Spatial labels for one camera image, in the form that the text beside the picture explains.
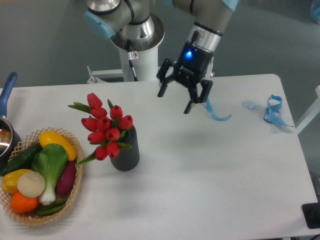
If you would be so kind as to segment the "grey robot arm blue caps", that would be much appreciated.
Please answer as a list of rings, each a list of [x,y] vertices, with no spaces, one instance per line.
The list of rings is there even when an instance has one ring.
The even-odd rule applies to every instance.
[[[188,114],[195,104],[205,103],[212,81],[205,79],[213,54],[235,12],[236,0],[171,0],[169,4],[195,20],[177,60],[158,63],[158,47],[164,39],[161,19],[151,12],[148,0],[89,0],[84,20],[99,37],[118,48],[123,80],[159,80],[158,96],[169,83],[188,89]]]

